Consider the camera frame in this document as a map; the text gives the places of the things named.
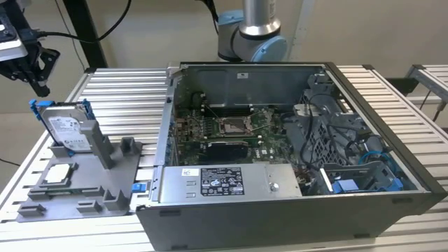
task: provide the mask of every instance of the aluminum workbench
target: aluminum workbench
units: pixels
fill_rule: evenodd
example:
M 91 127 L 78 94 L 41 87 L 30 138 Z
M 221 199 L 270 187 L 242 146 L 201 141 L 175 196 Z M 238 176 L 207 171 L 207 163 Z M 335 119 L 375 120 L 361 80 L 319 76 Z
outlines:
M 448 190 L 448 135 L 397 92 L 375 70 L 339 66 L 411 153 Z M 81 77 L 66 101 L 86 98 L 102 133 L 111 141 L 133 136 L 143 143 L 135 181 L 151 178 L 153 155 L 165 96 L 166 69 L 97 69 Z M 135 215 L 17 223 L 17 209 L 35 184 L 51 152 L 39 137 L 0 195 L 0 251 L 150 251 Z M 131 195 L 130 209 L 146 195 Z M 448 198 L 423 215 L 402 218 L 375 239 L 238 249 L 239 251 L 448 251 Z
M 406 77 L 413 77 L 448 102 L 448 65 L 413 65 Z

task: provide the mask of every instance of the blue cable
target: blue cable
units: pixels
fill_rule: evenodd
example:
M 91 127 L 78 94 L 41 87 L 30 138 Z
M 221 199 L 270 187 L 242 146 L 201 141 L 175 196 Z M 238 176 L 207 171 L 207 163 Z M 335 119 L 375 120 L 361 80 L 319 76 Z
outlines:
M 386 153 L 383 153 L 383 152 L 381 152 L 381 151 L 369 151 L 367 153 L 365 153 L 362 156 L 361 156 L 361 158 L 358 159 L 358 162 L 357 162 L 357 164 L 362 164 L 362 161 L 363 161 L 363 159 L 369 156 L 369 155 L 373 155 L 373 154 L 378 154 L 378 155 L 381 155 L 386 160 L 387 160 L 387 162 L 391 164 L 391 166 L 393 166 L 393 173 L 395 173 L 397 172 L 397 167 L 395 167 L 395 163 L 394 163 L 394 161 L 391 160 L 391 158 L 386 155 Z

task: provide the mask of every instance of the motherboard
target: motherboard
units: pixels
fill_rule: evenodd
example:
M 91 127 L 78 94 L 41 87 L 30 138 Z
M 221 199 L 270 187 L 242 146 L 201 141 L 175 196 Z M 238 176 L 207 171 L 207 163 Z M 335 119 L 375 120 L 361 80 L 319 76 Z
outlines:
M 174 134 L 179 165 L 297 163 L 273 107 L 181 109 Z

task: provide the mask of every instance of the black pole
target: black pole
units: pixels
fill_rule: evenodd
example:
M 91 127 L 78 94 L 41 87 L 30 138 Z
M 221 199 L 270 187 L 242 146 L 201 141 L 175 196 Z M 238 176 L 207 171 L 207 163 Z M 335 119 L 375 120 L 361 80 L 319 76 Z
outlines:
M 94 23 L 90 16 L 89 6 L 85 0 L 62 0 L 66 8 L 67 16 L 73 24 L 75 36 L 83 40 L 95 40 L 98 35 L 95 34 Z M 85 54 L 89 67 L 103 68 L 106 66 L 106 60 L 99 42 L 97 43 L 81 43 L 82 51 Z

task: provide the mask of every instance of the warning label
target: warning label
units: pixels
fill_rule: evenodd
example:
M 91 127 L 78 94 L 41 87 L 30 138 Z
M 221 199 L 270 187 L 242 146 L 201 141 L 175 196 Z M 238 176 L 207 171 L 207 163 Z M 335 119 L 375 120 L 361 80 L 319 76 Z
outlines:
M 79 124 L 70 117 L 49 117 L 47 121 L 63 146 L 73 151 L 89 151 L 90 144 L 79 133 Z
M 201 194 L 243 195 L 241 168 L 201 168 Z

